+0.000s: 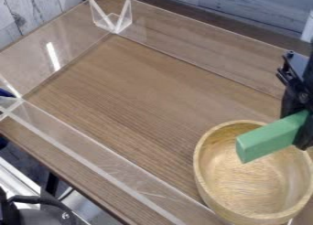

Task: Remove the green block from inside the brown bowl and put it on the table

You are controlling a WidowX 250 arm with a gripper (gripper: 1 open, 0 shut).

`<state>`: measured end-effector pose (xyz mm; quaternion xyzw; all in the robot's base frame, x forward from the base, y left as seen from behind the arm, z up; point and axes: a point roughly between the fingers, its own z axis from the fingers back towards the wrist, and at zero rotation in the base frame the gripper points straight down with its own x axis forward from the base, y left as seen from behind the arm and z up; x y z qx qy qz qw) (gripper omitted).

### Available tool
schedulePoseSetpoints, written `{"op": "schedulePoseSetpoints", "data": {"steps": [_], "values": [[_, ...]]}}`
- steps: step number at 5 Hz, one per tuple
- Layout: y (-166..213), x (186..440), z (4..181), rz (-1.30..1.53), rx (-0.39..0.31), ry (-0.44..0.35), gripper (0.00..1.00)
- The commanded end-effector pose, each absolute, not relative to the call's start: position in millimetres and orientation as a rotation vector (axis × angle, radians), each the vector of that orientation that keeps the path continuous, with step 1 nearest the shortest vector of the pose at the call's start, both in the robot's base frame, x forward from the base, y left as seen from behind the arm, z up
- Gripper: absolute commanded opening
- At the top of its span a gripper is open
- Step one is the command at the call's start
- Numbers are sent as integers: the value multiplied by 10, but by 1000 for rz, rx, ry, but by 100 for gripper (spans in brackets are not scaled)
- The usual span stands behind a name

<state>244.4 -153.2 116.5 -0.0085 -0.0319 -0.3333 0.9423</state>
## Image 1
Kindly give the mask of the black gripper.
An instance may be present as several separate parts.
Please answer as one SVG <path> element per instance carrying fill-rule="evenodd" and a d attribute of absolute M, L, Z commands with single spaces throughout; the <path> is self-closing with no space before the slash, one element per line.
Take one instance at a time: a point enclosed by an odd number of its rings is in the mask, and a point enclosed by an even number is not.
<path fill-rule="evenodd" d="M 313 53 L 309 57 L 289 50 L 283 55 L 284 64 L 277 69 L 277 78 L 285 86 L 280 117 L 313 111 Z M 313 115 L 297 115 L 299 127 L 293 145 L 307 150 L 313 145 Z"/>

